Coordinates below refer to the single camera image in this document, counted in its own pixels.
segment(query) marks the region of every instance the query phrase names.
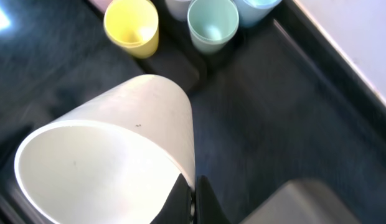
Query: small cup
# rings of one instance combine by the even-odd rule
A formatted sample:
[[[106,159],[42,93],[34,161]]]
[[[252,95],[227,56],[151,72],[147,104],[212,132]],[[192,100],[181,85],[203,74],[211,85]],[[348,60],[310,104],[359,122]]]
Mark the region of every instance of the small cup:
[[[194,47],[212,54],[236,34],[238,11],[231,0],[195,0],[189,6],[187,23]]]
[[[166,0],[166,5],[169,13],[178,21],[187,20],[187,10],[191,0]]]
[[[108,38],[131,55],[148,58],[156,52],[158,13],[151,1],[115,0],[103,23]]]
[[[252,27],[263,19],[281,0],[234,0],[242,27]]]

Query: white wall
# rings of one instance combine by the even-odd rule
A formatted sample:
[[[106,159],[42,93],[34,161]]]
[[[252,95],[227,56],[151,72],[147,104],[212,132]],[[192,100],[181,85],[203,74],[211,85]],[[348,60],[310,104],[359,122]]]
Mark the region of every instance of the white wall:
[[[386,0],[294,0],[386,105]]]

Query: green cup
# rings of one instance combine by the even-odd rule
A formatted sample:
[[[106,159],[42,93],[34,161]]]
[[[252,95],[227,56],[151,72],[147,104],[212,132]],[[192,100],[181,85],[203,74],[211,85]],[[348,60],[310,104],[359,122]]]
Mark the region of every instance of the green cup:
[[[231,0],[195,0],[187,12],[194,47],[203,54],[220,50],[238,28],[238,11]]]

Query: white cup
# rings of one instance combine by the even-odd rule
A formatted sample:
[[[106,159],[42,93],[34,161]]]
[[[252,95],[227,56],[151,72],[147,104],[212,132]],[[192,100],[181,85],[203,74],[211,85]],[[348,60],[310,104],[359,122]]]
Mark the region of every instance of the white cup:
[[[191,0],[166,0],[168,11],[178,21],[187,20],[187,10],[190,4]]]
[[[234,0],[242,27],[252,27],[263,19],[281,0]]]
[[[194,188],[189,99],[167,78],[133,78],[30,134],[14,168],[53,223],[150,223],[180,173]]]

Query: gray object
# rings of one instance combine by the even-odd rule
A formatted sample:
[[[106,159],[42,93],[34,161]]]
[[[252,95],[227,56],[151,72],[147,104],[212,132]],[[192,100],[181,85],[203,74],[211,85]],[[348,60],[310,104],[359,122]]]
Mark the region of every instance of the gray object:
[[[241,224],[359,224],[331,189],[316,180],[282,186]]]

